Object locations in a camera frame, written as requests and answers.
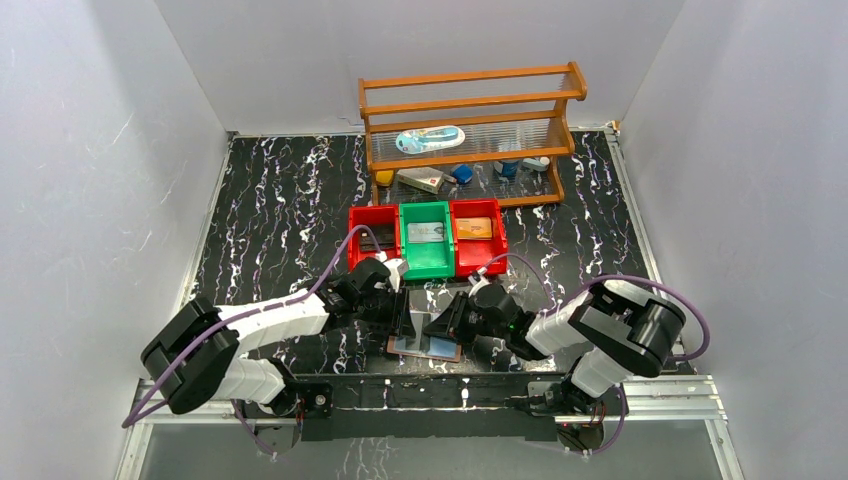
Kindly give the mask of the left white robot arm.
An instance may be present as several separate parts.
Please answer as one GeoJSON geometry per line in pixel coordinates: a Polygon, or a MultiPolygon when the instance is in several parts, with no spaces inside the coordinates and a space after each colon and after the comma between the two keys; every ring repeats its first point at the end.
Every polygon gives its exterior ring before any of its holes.
{"type": "Polygon", "coordinates": [[[412,335],[409,292],[401,284],[402,258],[367,257],[350,272],[331,276],[287,297],[230,308],[230,317],[208,299],[188,302],[151,340],[140,361],[174,414],[210,400],[259,405],[289,417],[326,416],[332,389],[298,380],[277,359],[252,359],[266,345],[318,336],[360,321],[390,335],[412,335]]]}

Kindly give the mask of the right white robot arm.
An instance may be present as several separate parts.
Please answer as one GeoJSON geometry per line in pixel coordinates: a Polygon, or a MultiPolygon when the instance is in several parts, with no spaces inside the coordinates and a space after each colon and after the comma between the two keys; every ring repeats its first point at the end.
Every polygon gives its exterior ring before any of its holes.
{"type": "Polygon", "coordinates": [[[458,344],[500,338],[514,355],[530,361],[591,343],[558,392],[571,411],[587,414],[611,387],[632,376],[661,373],[686,315],[656,295],[660,287],[640,277],[597,277],[553,312],[536,313],[520,307],[504,287],[481,280],[456,294],[424,332],[458,344]]]}

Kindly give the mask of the pink leather card holder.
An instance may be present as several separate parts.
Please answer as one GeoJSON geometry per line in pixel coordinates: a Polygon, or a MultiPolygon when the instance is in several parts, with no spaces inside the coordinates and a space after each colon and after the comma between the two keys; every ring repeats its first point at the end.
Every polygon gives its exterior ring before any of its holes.
{"type": "Polygon", "coordinates": [[[432,315],[428,312],[413,311],[408,320],[402,322],[397,333],[389,336],[386,352],[388,354],[411,356],[458,363],[461,358],[461,347],[450,339],[429,336],[423,332],[431,322],[432,315]]]}

